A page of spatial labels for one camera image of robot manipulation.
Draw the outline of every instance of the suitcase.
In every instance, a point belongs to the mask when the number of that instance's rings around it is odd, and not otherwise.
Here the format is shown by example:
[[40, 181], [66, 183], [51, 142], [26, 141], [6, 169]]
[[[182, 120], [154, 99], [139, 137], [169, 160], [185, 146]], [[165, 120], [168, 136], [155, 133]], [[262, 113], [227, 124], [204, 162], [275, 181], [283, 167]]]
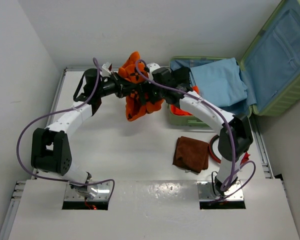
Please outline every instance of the suitcase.
[[[175, 56], [170, 68], [197, 67], [221, 57]], [[225, 111], [235, 114], [279, 116], [300, 99], [300, 0], [283, 0], [259, 31], [243, 58], [238, 61], [240, 79], [246, 84], [247, 99]], [[173, 125], [207, 126], [194, 116], [171, 112]]]

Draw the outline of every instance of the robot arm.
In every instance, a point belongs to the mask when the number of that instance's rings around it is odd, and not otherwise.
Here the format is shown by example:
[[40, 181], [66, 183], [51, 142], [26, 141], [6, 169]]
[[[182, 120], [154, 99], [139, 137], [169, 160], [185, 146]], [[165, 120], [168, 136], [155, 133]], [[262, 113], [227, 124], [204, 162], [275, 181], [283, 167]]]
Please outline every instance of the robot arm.
[[[149, 68], [149, 77], [155, 82], [181, 89], [191, 95], [201, 98], [196, 92], [192, 91], [189, 85], [184, 83], [176, 83], [173, 81], [171, 72], [166, 67], [159, 67], [158, 64], [151, 63], [147, 65]], [[83, 85], [85, 76], [86, 84], [83, 87], [83, 93], [78, 93]], [[94, 68], [85, 71], [82, 76], [78, 88], [73, 96], [74, 107], [79, 105], [78, 102], [84, 102], [91, 94], [96, 84], [97, 70]], [[87, 183], [90, 181], [91, 175], [81, 170], [72, 160], [71, 150], [69, 146], [69, 138], [80, 127], [80, 125], [93, 116], [101, 105], [101, 98], [116, 94], [117, 97], [123, 98], [128, 96], [132, 91], [137, 90], [138, 93], [147, 93], [149, 100], [156, 102], [165, 99], [168, 104], [173, 104], [184, 111], [187, 111], [203, 122], [207, 123], [219, 136], [218, 149], [222, 155], [220, 170], [215, 178], [216, 190], [223, 194], [220, 189], [222, 183], [230, 175], [232, 169], [232, 148], [230, 137], [224, 126], [224, 120], [216, 114], [212, 109], [195, 100], [188, 95], [182, 95], [177, 92], [165, 90], [151, 84], [147, 81], [134, 84], [121, 78], [117, 73], [109, 74], [98, 79], [98, 87], [88, 102], [79, 109], [65, 113], [61, 118], [47, 126], [45, 129], [37, 128], [32, 137], [32, 153], [31, 165], [34, 168], [44, 172], [50, 172], [58, 175], [62, 179], [79, 183]], [[232, 135], [235, 140], [236, 164], [235, 170], [239, 169], [241, 159], [253, 142], [251, 129], [247, 116], [235, 116], [230, 112], [224, 111], [212, 103], [210, 103], [218, 111], [222, 113], [228, 121]]]

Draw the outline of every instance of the folded brown cloth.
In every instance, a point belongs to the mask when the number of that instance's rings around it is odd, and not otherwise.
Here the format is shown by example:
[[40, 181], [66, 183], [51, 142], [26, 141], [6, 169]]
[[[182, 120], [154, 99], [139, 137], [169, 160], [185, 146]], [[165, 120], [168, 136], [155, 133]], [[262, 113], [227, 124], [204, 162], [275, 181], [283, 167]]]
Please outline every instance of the folded brown cloth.
[[173, 165], [200, 173], [208, 169], [209, 143], [189, 137], [179, 137], [173, 157]]

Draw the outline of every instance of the blue cloth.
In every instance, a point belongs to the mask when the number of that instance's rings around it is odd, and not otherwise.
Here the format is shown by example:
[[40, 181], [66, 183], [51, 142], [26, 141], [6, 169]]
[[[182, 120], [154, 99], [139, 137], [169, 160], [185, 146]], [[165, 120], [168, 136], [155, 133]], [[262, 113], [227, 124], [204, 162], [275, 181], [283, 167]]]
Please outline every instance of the blue cloth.
[[248, 88], [240, 79], [240, 67], [235, 58], [222, 59], [190, 69], [190, 76], [199, 88], [200, 95], [219, 108], [229, 107], [248, 97]]

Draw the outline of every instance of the white table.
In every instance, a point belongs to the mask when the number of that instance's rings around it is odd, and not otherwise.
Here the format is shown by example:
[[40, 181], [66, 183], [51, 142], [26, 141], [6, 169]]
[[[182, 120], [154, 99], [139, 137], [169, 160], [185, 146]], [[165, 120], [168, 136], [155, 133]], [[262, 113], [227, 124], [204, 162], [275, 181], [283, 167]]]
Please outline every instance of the white table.
[[[66, 73], [57, 110], [71, 106], [81, 76]], [[104, 97], [70, 147], [73, 161], [94, 180], [116, 180], [109, 210], [61, 210], [65, 183], [29, 180], [10, 239], [298, 239], [281, 182], [265, 179], [256, 141], [249, 150], [256, 173], [243, 189], [246, 209], [200, 210], [196, 180], [210, 180], [219, 166], [209, 159], [208, 170], [185, 172], [172, 165], [173, 155], [178, 137], [209, 142], [215, 133], [172, 126], [167, 106], [162, 108], [128, 122], [125, 100]], [[252, 169], [247, 165], [239, 179], [247, 179]]]

